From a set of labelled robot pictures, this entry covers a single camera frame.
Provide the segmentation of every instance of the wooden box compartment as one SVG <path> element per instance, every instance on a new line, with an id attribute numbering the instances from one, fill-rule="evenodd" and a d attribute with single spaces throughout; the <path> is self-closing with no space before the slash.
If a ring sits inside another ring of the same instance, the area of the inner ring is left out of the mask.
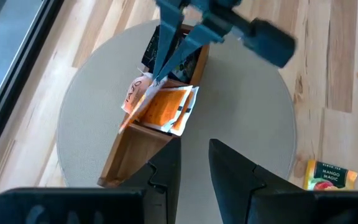
<path id="1" fill-rule="evenodd" d="M 182 29 L 184 29 L 184 32 L 188 32 L 192 27 L 182 26 Z M 168 80 L 164 87 L 199 86 L 208 58 L 208 51 L 208 45 L 201 49 L 189 84 Z M 135 122 L 130 124 L 121 134 L 117 135 L 98 180 L 98 185 L 102 187 L 117 187 L 138 171 L 172 138 L 179 137 L 145 127 L 140 123 Z"/>

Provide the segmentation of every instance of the round table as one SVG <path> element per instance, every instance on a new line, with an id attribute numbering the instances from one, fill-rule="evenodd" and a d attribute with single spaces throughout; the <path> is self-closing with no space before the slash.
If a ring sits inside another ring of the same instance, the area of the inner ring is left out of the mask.
<path id="1" fill-rule="evenodd" d="M 57 149 L 69 187 L 96 183 L 124 117 L 121 104 L 158 21 L 125 30 L 78 70 L 62 104 Z M 212 44 L 197 101 L 181 137 L 177 223 L 221 223 L 208 164 L 217 138 L 287 178 L 295 153 L 293 103 L 277 68 L 233 36 Z"/>

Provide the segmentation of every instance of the wooden floor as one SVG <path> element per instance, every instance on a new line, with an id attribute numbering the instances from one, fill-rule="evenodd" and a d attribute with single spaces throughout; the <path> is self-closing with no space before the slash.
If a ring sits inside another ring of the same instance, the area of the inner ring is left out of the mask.
<path id="1" fill-rule="evenodd" d="M 358 172 L 358 0 L 243 0 L 236 10 L 298 39 L 280 70 L 298 129 L 290 181 L 302 183 L 311 158 Z M 55 131 L 70 80 L 103 42 L 158 17 L 153 0 L 65 0 L 0 140 L 0 192 L 65 185 Z"/>

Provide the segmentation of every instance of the orange tea packet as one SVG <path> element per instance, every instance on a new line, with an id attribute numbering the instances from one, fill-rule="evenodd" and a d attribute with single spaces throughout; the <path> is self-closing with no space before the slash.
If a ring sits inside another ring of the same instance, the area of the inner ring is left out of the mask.
<path id="1" fill-rule="evenodd" d="M 305 190 L 352 190 L 357 173 L 352 170 L 309 160 L 306 169 Z"/>
<path id="2" fill-rule="evenodd" d="M 144 72 L 141 77 L 135 78 L 135 80 L 132 81 L 131 85 L 129 86 L 127 95 L 125 96 L 125 100 L 122 103 L 121 108 L 126 113 L 130 114 L 152 82 L 152 74 L 149 72 Z"/>
<path id="3" fill-rule="evenodd" d="M 140 118 L 145 126 L 168 132 L 177 121 L 193 86 L 161 89 Z"/>
<path id="4" fill-rule="evenodd" d="M 138 117 L 147 109 L 149 103 L 152 101 L 154 96 L 158 93 L 158 91 L 164 86 L 165 82 L 167 82 L 168 77 L 164 77 L 161 81 L 153 80 L 152 84 L 148 87 L 146 92 L 140 98 L 139 102 L 137 102 L 135 108 L 129 113 L 129 116 L 125 121 L 121 124 L 118 133 L 121 134 L 129 124 L 133 123 Z"/>
<path id="5" fill-rule="evenodd" d="M 194 87 L 191 89 L 190 95 L 186 100 L 183 110 L 181 111 L 178 120 L 175 122 L 175 124 L 173 124 L 172 128 L 169 130 L 169 133 L 176 134 L 177 136 L 181 136 L 183 134 L 187 120 L 189 119 L 190 114 L 193 111 L 193 107 L 196 103 L 197 92 L 198 92 L 198 87 Z"/>

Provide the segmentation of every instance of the white round tabletop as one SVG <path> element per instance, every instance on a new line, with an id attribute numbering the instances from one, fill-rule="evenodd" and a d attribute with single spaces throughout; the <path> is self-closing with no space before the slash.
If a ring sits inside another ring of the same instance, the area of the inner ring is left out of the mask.
<path id="1" fill-rule="evenodd" d="M 97 187 L 128 86 L 158 21 L 125 30 L 78 70 L 62 104 L 57 149 L 69 187 Z M 181 137 L 177 223 L 221 223 L 208 164 L 209 139 L 288 178 L 295 153 L 293 103 L 277 68 L 234 37 L 212 44 L 195 108 Z"/>

